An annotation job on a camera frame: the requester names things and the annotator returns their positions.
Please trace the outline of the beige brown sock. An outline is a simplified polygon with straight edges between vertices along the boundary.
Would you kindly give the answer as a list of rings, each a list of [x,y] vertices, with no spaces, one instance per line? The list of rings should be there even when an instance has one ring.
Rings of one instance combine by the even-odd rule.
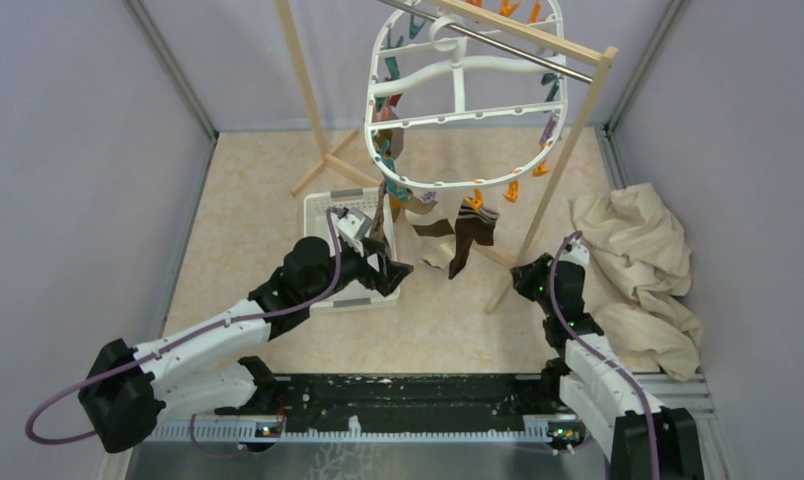
[[[447,269],[456,254],[456,235],[447,214],[437,201],[424,202],[411,196],[404,206],[407,223],[419,238],[418,253],[429,266]]]

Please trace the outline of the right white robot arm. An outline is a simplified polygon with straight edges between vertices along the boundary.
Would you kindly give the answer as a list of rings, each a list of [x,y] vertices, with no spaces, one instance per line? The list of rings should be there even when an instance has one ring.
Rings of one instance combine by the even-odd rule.
[[[695,419],[648,392],[616,358],[586,310],[584,266],[543,254],[513,267],[511,277],[543,311],[545,338],[558,354],[541,372],[542,401],[578,416],[603,451],[606,478],[705,478]]]

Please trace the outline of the brown checkered sock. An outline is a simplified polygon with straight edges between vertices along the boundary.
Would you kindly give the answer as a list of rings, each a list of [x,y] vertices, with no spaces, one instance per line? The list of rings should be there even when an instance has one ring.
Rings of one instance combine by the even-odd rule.
[[[386,199],[386,183],[382,181],[377,190],[377,202],[374,215],[372,217],[372,225],[369,232],[369,238],[375,241],[382,242],[386,247],[390,245],[384,229],[385,215],[384,206]]]

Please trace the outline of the dark brown sock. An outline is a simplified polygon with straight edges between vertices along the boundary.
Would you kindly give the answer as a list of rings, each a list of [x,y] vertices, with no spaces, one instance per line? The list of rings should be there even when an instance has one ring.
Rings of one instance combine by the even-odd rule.
[[[448,279],[454,279],[465,267],[473,244],[485,247],[493,246],[494,234],[500,214],[485,206],[478,210],[463,203],[455,220],[455,256],[448,269]]]

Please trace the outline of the white round clip hanger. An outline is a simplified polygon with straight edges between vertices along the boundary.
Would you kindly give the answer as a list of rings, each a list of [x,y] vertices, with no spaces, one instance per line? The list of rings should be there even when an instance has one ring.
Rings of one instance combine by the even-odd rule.
[[[422,10],[428,12],[434,10],[432,4],[435,1],[416,2],[418,2]],[[479,1],[466,2],[477,3],[484,9],[499,12],[521,23],[530,23],[535,19],[543,21],[551,16],[553,13],[551,4],[555,1],[533,2],[531,13],[527,19],[522,18],[520,15],[519,4],[516,1],[503,1],[499,3],[496,10],[488,9]],[[429,28],[427,26],[416,28],[413,17],[408,14],[402,14],[397,18],[392,28],[391,40],[392,42],[403,42],[405,44],[416,41],[426,45],[429,40]],[[370,66],[374,45],[375,42],[372,47]],[[392,59],[383,58],[379,60],[378,68],[375,72],[372,72],[369,66],[368,83],[371,79],[386,82],[393,77],[405,77],[430,64],[442,62],[446,58],[446,52],[436,51],[428,46],[423,50],[401,54]],[[559,79],[552,73],[514,73],[476,68],[466,71],[464,74],[466,107],[469,110],[477,110],[537,104],[546,100],[556,100],[561,95],[565,95],[568,101],[567,83],[570,79],[572,78]],[[406,90],[402,94],[392,96],[388,105],[379,114],[372,117],[373,121],[387,121],[386,108],[388,106],[392,106],[398,115],[397,120],[390,121],[451,113],[454,110],[453,78],[449,73],[437,75],[418,86]],[[401,166],[400,157],[402,154],[396,159],[387,154],[390,144],[390,130],[379,130],[366,136],[367,150],[374,164],[385,177],[387,185],[391,188],[400,188],[403,191],[408,189],[419,191],[479,191],[482,188],[505,185],[508,188],[508,193],[513,195],[522,177],[527,175],[538,177],[546,174],[546,158],[563,129],[567,111],[568,108],[566,111],[553,109],[525,113],[520,116],[494,116],[481,120],[462,120],[444,124],[427,124],[402,128],[405,131],[405,135],[409,135],[416,130],[449,126],[469,127],[489,121],[512,123],[516,120],[524,119],[543,123],[543,132],[539,140],[537,140],[534,150],[517,160],[508,161],[509,169],[505,173],[500,173],[493,167],[483,168],[484,175],[481,178],[459,175],[440,177],[436,170],[417,173],[411,167]]]

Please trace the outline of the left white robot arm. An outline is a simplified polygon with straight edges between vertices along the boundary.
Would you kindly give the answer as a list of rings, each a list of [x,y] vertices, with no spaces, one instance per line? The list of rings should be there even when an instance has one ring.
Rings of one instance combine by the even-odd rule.
[[[414,268],[392,260],[383,244],[367,240],[363,250],[316,236],[298,240],[270,278],[225,312],[193,329],[128,345],[105,344],[79,390],[78,401],[108,453],[128,450],[161,423],[224,409],[263,414],[278,399],[266,365],[245,357],[213,371],[233,353],[271,341],[310,316],[310,301],[356,282],[382,296],[394,293]]]

